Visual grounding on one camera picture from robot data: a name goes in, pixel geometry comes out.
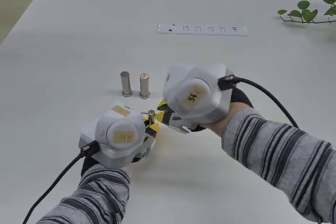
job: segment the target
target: green plant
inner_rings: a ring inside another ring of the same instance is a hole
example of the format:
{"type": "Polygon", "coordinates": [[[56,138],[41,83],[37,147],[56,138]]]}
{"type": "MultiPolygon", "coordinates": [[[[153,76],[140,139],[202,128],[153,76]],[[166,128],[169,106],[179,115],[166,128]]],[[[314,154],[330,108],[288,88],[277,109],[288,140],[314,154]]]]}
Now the green plant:
{"type": "Polygon", "coordinates": [[[330,8],[324,14],[328,16],[328,21],[324,22],[315,22],[314,18],[317,16],[319,12],[317,9],[310,11],[308,7],[310,6],[309,1],[302,0],[298,2],[299,10],[291,10],[287,15],[290,19],[286,20],[282,17],[283,14],[287,13],[287,10],[281,9],[278,11],[279,17],[282,19],[283,22],[293,22],[293,23],[302,23],[302,24],[309,24],[309,23],[332,23],[336,22],[336,20],[330,20],[330,17],[336,15],[336,0],[323,0],[326,4],[330,5],[330,8]],[[300,18],[301,21],[294,20],[293,17],[300,18]]]}

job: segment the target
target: striped sleeve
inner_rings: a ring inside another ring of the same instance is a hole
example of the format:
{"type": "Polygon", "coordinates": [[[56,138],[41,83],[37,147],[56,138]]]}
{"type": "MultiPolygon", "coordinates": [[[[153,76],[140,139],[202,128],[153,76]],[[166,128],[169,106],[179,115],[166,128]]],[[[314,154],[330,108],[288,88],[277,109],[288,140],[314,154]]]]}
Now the striped sleeve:
{"type": "Polygon", "coordinates": [[[254,109],[239,111],[227,124],[222,148],[289,198],[311,221],[336,223],[336,156],[331,144],[254,109]]]}
{"type": "Polygon", "coordinates": [[[130,176],[124,168],[97,164],[82,176],[78,189],[38,224],[120,223],[129,199],[130,176]]]}

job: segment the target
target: cable connector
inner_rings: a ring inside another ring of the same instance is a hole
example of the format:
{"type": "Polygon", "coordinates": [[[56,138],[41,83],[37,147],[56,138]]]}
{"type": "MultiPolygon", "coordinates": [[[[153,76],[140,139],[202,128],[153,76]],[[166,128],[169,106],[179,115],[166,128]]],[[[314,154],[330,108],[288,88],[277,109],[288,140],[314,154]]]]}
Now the cable connector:
{"type": "Polygon", "coordinates": [[[218,87],[222,91],[233,89],[236,87],[236,84],[239,83],[239,79],[240,78],[236,77],[234,74],[221,77],[218,79],[218,87]]]}
{"type": "Polygon", "coordinates": [[[99,143],[96,140],[94,140],[88,143],[87,145],[83,146],[80,149],[79,155],[81,155],[82,157],[92,156],[99,151],[100,151],[99,143]]]}

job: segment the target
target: small metal object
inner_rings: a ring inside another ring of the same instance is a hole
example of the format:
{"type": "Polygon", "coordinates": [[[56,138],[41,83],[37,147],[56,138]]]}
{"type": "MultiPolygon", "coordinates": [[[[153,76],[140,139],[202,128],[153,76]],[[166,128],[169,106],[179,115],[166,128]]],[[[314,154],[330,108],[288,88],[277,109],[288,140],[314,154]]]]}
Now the small metal object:
{"type": "Polygon", "coordinates": [[[133,94],[131,90],[130,73],[123,71],[120,73],[120,78],[122,85],[122,95],[124,97],[130,97],[133,94]]]}
{"type": "Polygon", "coordinates": [[[155,111],[154,110],[148,110],[148,126],[155,123],[155,111]]]}
{"type": "Polygon", "coordinates": [[[140,93],[139,93],[139,96],[142,99],[147,99],[150,95],[148,81],[149,81],[149,75],[147,73],[142,73],[140,75],[140,93]]]}

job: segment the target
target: electrical outlet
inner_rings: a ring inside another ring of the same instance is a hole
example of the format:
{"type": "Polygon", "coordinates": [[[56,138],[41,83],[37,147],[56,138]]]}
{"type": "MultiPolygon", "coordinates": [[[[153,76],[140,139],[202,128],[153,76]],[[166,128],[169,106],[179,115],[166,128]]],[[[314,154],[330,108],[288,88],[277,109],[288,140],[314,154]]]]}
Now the electrical outlet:
{"type": "Polygon", "coordinates": [[[244,26],[219,26],[219,25],[188,25],[176,23],[162,23],[158,26],[162,34],[203,34],[203,35],[229,35],[248,36],[244,26]]]}

